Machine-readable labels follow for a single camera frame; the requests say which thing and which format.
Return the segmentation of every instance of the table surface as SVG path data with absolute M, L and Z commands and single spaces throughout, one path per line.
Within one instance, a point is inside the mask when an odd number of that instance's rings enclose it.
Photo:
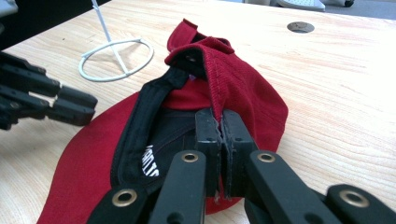
M 347 183 L 396 210 L 396 21 L 349 17 L 220 1 L 113 0 L 101 7 L 113 40 L 141 36 L 155 49 L 152 61 L 132 77 L 90 82 L 78 73 L 81 54 L 106 43 L 91 10 L 5 52 L 43 66 L 49 77 L 99 99 L 96 115 L 167 65 L 166 41 L 188 19 L 206 35 L 230 40 L 236 54 L 256 68 L 289 107 L 278 153 L 312 189 Z M 295 21 L 315 30 L 288 30 Z M 148 51 L 120 46 L 128 66 Z M 104 51 L 86 65 L 93 76 L 121 74 Z M 0 223 L 35 223 L 56 164 L 79 127 L 53 120 L 21 119 L 0 132 Z M 243 204 L 206 216 L 205 223 L 248 223 Z

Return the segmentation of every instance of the black fabric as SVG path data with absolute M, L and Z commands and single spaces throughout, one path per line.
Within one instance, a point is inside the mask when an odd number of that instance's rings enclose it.
M 165 75 L 160 78 L 154 79 L 149 83 L 145 84 L 139 93 L 134 110 L 131 117 L 129 118 L 126 126 L 121 135 L 120 141 L 117 145 L 116 152 L 113 159 L 112 169 L 110 173 L 110 180 L 112 187 L 122 185 L 125 183 L 138 183 L 142 186 L 147 187 L 148 194 L 155 191 L 161 186 L 161 182 L 155 183 L 154 181 L 160 178 L 164 178 L 164 175 L 160 176 L 147 176 L 144 174 L 142 167 L 142 157 L 146 151 L 147 146 L 150 145 L 149 137 L 155 136 L 155 132 L 161 132 L 161 128 L 158 125 L 161 124 L 158 118 L 158 112 L 160 111 L 161 104 L 167 94 L 173 89 L 181 89 L 186 83 L 189 74 L 171 67 Z M 176 127 L 180 130 L 185 130 L 186 133 L 191 131 L 187 127 Z M 163 145 L 171 144 L 171 142 L 163 142 Z M 159 148 L 158 152 L 162 154 L 162 149 Z M 166 172 L 165 167 L 168 160 L 167 157 L 162 154 L 161 160 L 158 165 L 160 172 Z

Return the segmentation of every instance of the desk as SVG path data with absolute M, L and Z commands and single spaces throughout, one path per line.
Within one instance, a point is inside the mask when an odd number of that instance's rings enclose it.
M 278 153 L 309 187 L 325 193 L 330 185 L 352 184 L 396 210 L 396 21 L 218 1 L 113 0 L 101 9 L 113 39 L 142 36 L 155 48 L 133 77 L 92 83 L 79 75 L 81 54 L 106 42 L 93 10 L 5 52 L 96 96 L 97 116 L 167 70 L 167 38 L 186 18 L 203 34 L 228 38 L 283 97 L 290 115 Z M 293 33 L 287 25 L 294 21 L 315 30 Z M 125 48 L 120 54 L 133 52 L 136 61 L 145 53 Z M 118 69 L 112 60 L 98 55 L 87 69 L 109 74 Z M 36 222 L 57 161 L 79 129 L 23 119 L 0 132 L 0 223 Z M 248 220 L 239 203 L 205 222 Z

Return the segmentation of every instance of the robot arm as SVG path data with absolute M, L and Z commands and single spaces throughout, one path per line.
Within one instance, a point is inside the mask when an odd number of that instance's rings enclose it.
M 52 106 L 35 95 L 55 97 Z M 58 120 L 83 126 L 90 123 L 97 99 L 48 78 L 44 68 L 0 52 L 0 129 L 9 130 L 18 119 Z

